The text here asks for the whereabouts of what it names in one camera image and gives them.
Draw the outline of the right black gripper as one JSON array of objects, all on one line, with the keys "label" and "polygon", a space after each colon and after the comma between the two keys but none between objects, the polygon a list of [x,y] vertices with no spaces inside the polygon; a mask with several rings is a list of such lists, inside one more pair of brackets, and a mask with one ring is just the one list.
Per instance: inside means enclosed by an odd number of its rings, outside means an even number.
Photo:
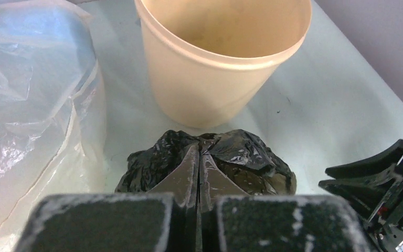
[{"label": "right black gripper", "polygon": [[[320,188],[347,200],[367,221],[367,233],[378,251],[403,251],[402,156],[403,139],[399,139],[374,156],[326,168],[325,174],[335,179],[319,182]],[[378,174],[387,168],[389,174]]]}]

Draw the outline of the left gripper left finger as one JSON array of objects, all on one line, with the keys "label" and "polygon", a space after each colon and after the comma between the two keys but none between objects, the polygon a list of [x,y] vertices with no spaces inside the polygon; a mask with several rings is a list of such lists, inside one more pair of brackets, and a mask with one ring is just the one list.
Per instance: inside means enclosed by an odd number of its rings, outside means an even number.
[{"label": "left gripper left finger", "polygon": [[195,251],[199,153],[146,193],[56,194],[29,216],[16,251]]}]

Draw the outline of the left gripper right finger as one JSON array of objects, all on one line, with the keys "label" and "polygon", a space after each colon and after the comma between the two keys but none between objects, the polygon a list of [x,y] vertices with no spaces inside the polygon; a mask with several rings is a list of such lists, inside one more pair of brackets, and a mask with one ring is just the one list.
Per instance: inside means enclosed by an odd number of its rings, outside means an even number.
[{"label": "left gripper right finger", "polygon": [[371,251],[356,213],[331,195],[251,196],[200,159],[203,251]]}]

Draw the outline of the black trash bag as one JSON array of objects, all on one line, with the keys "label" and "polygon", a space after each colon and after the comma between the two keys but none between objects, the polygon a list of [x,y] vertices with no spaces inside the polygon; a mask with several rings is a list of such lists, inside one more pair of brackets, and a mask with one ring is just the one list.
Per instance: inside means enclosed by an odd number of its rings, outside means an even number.
[{"label": "black trash bag", "polygon": [[242,129],[199,136],[168,130],[151,148],[128,156],[128,169],[114,191],[151,190],[182,163],[190,146],[211,156],[220,171],[250,195],[296,193],[295,173],[257,135]]}]

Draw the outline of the clear plastic bag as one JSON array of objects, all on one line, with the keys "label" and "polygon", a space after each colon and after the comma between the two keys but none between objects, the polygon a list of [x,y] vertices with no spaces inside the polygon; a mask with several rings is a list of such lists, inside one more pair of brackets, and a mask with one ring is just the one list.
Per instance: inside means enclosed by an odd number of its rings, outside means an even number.
[{"label": "clear plastic bag", "polygon": [[69,1],[0,4],[0,251],[45,196],[104,189],[105,92],[89,20]]}]

